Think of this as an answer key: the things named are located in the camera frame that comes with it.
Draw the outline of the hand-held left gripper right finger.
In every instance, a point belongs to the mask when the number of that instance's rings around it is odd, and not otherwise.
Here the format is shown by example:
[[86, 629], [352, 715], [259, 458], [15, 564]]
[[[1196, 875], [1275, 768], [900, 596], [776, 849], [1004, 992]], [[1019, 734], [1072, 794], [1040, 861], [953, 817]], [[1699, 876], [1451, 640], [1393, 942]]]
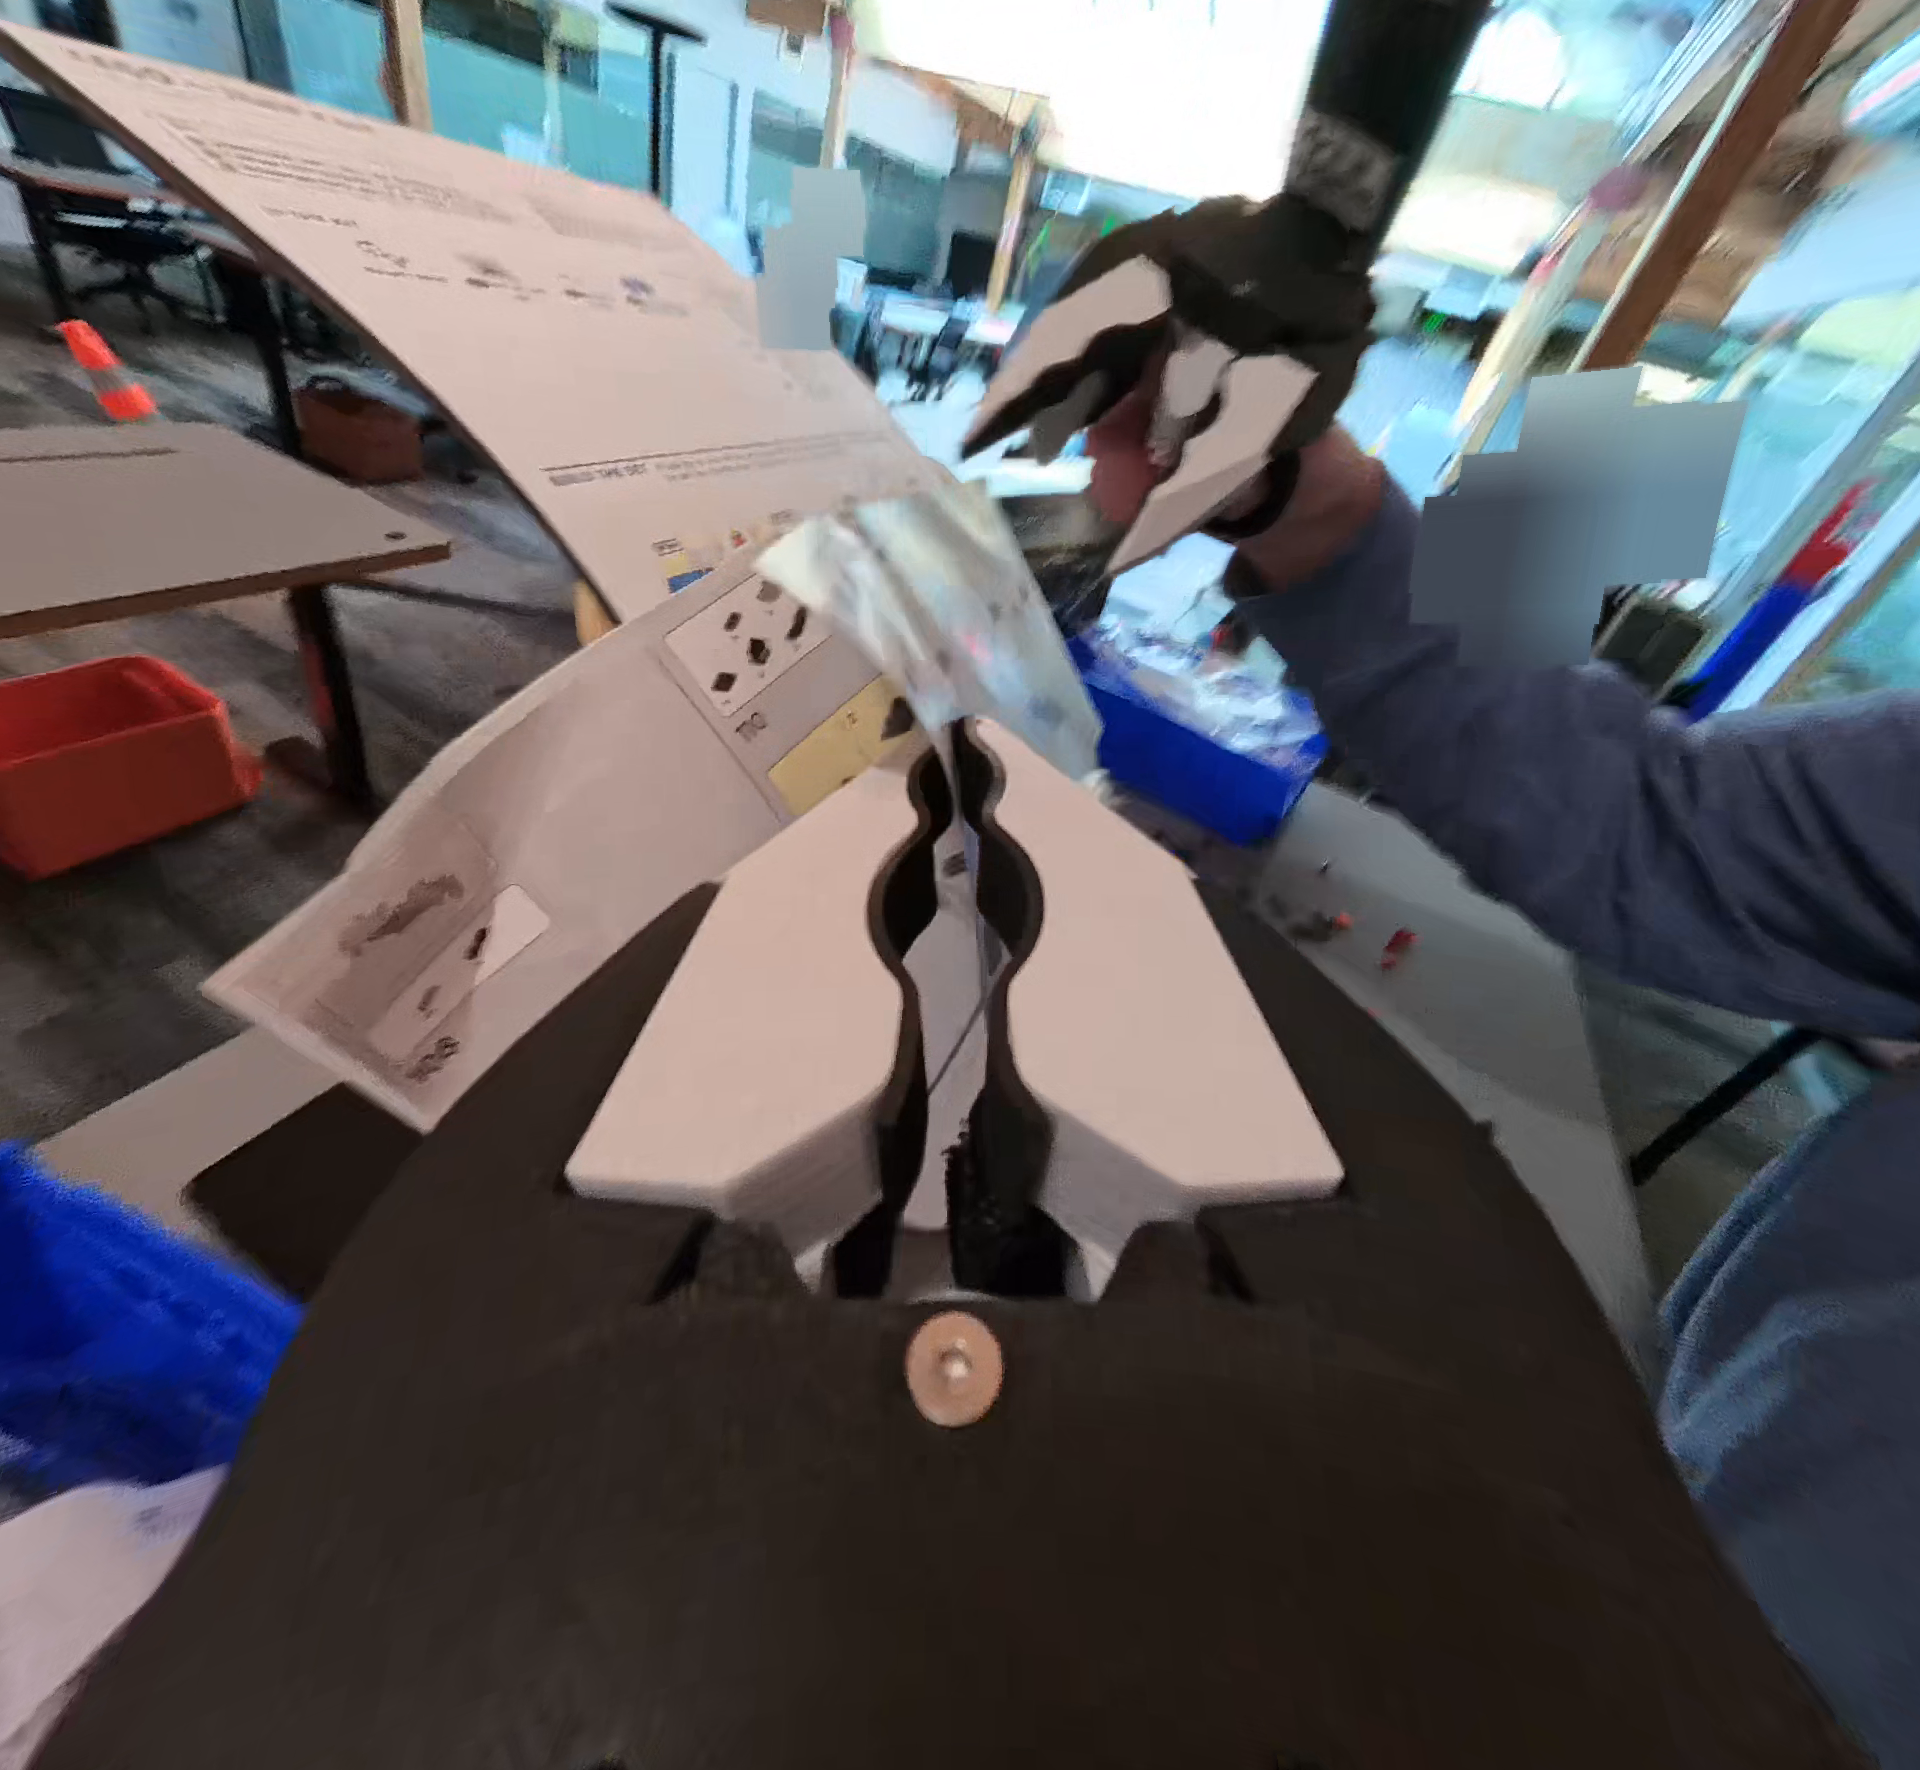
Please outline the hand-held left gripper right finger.
[[1002, 961], [955, 1147], [959, 1277], [1107, 1277], [1150, 1226], [1319, 1202], [1344, 1165], [1195, 876], [993, 721], [955, 732]]

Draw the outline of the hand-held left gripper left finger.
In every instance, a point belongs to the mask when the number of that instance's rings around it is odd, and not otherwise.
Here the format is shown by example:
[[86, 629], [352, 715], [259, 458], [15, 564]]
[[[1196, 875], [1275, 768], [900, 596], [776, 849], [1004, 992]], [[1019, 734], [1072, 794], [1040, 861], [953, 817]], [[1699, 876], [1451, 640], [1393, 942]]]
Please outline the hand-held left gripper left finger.
[[938, 756], [889, 756], [728, 873], [565, 1163], [573, 1196], [770, 1233], [803, 1274], [900, 1208], [924, 1138], [905, 955], [953, 811]]

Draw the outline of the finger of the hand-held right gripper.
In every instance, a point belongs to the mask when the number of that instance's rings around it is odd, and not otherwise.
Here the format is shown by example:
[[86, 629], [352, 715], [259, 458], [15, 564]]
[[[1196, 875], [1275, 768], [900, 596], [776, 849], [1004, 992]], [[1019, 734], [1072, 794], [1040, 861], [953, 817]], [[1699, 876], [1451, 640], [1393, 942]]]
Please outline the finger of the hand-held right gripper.
[[1144, 406], [1148, 444], [1157, 444], [1176, 269], [1172, 257], [1129, 257], [1028, 313], [971, 415], [959, 458], [1012, 438], [1062, 444], [1127, 401]]
[[1178, 350], [1169, 364], [1160, 406], [1164, 418], [1154, 426], [1154, 438], [1176, 442], [1176, 458], [1112, 545], [1107, 576], [1122, 576], [1161, 555], [1186, 533], [1199, 533], [1223, 517], [1227, 506], [1266, 469], [1317, 381], [1312, 369], [1283, 350], [1220, 360], [1206, 397], [1208, 422], [1196, 428], [1202, 359], [1213, 353], [1213, 349]]

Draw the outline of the blue storage bin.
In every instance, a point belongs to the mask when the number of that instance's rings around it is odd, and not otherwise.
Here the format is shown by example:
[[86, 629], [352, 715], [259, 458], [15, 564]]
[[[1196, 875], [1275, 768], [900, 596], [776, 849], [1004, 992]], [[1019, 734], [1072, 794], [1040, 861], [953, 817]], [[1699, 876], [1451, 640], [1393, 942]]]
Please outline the blue storage bin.
[[4, 1143], [4, 1496], [230, 1465], [300, 1319], [281, 1291]]
[[1301, 729], [1281, 723], [1277, 743], [1236, 749], [1174, 717], [1082, 634], [1069, 658], [1098, 721], [1098, 760], [1112, 782], [1234, 848], [1272, 839], [1301, 805], [1328, 756], [1312, 712], [1283, 695]]

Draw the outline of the clear plastic bag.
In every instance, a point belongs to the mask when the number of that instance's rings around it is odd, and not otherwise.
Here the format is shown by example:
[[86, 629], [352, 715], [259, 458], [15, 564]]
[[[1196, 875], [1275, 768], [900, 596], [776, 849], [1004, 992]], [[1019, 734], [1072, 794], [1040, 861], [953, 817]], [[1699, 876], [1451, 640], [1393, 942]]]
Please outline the clear plastic bag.
[[1069, 781], [1098, 774], [1101, 721], [1066, 634], [979, 486], [847, 499], [755, 571], [850, 643], [928, 734], [993, 721]]

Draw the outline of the person's right forearm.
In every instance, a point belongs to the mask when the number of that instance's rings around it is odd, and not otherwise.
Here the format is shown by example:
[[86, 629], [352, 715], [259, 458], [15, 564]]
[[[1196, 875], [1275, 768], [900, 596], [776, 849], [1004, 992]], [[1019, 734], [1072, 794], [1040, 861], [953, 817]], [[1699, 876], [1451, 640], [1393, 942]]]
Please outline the person's right forearm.
[[1476, 670], [1412, 621], [1417, 512], [1227, 587], [1356, 775], [1482, 895], [1618, 980], [1770, 1022], [1915, 1039], [1915, 695], [1699, 723], [1612, 664]]

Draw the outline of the lego instruction booklet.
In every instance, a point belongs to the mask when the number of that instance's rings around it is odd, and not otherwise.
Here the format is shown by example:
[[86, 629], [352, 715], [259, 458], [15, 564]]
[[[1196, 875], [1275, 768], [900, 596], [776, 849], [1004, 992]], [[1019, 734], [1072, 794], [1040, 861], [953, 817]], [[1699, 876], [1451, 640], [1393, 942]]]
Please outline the lego instruction booklet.
[[343, 875], [207, 982], [426, 1134], [685, 890], [871, 765], [876, 670], [763, 549], [948, 486], [832, 350], [654, 199], [4, 26], [4, 57], [369, 344], [612, 613], [464, 732]]

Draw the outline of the person's right hand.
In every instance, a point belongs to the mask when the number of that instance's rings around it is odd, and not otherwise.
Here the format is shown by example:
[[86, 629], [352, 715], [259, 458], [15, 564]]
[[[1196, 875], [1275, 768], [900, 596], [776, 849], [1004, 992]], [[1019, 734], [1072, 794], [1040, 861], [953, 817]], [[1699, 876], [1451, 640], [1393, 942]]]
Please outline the person's right hand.
[[1296, 458], [1283, 512], [1234, 545], [1236, 590], [1298, 590], [1356, 549], [1380, 517], [1388, 478], [1383, 465], [1331, 422]]

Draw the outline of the heap of clear plastic bags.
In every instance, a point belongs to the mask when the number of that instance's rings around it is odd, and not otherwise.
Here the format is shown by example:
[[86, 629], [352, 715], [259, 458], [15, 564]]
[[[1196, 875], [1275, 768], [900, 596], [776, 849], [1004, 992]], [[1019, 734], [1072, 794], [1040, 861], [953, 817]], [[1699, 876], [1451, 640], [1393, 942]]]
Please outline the heap of clear plastic bags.
[[1076, 649], [1088, 679], [1215, 749], [1281, 763], [1323, 736], [1314, 712], [1283, 681], [1270, 653], [1227, 655], [1199, 637], [1124, 623], [1093, 624]]

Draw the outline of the black standing table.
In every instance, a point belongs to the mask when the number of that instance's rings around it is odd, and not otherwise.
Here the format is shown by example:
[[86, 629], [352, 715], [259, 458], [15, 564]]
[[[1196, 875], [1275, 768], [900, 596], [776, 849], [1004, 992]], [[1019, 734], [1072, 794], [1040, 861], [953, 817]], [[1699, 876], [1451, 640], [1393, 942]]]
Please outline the black standing table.
[[629, 0], [605, 0], [602, 11], [647, 39], [647, 190], [661, 206], [668, 202], [668, 137], [666, 137], [666, 54], [668, 46], [702, 47], [707, 34], [661, 11], [647, 11]]

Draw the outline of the black table leg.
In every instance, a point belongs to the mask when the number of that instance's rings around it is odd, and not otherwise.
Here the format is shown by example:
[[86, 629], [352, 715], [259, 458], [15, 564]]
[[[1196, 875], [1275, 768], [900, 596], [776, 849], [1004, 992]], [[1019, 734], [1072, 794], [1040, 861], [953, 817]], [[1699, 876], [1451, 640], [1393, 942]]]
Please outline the black table leg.
[[1691, 1110], [1672, 1118], [1660, 1134], [1644, 1143], [1629, 1158], [1629, 1182], [1640, 1188], [1660, 1169], [1694, 1143], [1708, 1128], [1742, 1107], [1753, 1092], [1788, 1070], [1800, 1054], [1821, 1042], [1821, 1033], [1792, 1027], [1772, 1037], [1758, 1051], [1742, 1063], [1726, 1080], [1705, 1092]]

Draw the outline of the orange storage bin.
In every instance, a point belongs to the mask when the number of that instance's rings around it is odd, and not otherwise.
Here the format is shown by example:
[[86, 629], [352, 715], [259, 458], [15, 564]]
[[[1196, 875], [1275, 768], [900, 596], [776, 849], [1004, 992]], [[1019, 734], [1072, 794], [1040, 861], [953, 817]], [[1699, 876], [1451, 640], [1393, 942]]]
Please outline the orange storage bin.
[[227, 705], [157, 658], [3, 681], [3, 861], [49, 880], [227, 817], [263, 765]]

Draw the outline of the brown basket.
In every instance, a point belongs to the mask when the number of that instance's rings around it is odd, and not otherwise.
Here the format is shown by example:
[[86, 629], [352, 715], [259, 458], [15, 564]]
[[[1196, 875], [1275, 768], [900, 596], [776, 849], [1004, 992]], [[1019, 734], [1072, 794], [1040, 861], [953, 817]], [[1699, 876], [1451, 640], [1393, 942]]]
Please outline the brown basket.
[[394, 486], [423, 478], [421, 418], [354, 385], [318, 375], [290, 395], [300, 458], [354, 486]]

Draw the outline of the person's blue clothed torso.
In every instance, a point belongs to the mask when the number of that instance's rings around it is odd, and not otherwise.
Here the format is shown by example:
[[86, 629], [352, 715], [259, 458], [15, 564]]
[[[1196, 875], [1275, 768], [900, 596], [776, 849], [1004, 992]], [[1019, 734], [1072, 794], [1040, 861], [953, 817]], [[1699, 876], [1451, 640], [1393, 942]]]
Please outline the person's blue clothed torso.
[[1916, 1766], [1916, 1086], [1770, 1161], [1667, 1290], [1657, 1427], [1773, 1637], [1878, 1766]]

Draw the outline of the grey side table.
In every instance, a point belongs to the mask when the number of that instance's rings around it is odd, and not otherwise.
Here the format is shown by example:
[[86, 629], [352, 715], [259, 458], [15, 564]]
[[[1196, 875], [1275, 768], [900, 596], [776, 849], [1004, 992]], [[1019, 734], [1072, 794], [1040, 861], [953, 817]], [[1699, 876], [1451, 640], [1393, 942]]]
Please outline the grey side table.
[[3, 436], [3, 640], [284, 598], [315, 736], [281, 760], [362, 817], [380, 801], [327, 596], [449, 555], [428, 523], [218, 426]]

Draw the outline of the orange traffic cone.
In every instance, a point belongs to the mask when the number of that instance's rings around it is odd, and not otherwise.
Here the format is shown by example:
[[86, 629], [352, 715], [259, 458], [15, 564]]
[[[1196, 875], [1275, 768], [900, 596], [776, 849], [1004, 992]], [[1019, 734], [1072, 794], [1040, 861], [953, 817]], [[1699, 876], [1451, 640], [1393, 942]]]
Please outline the orange traffic cone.
[[107, 422], [121, 428], [157, 422], [157, 402], [148, 389], [131, 375], [91, 323], [63, 320], [54, 329]]

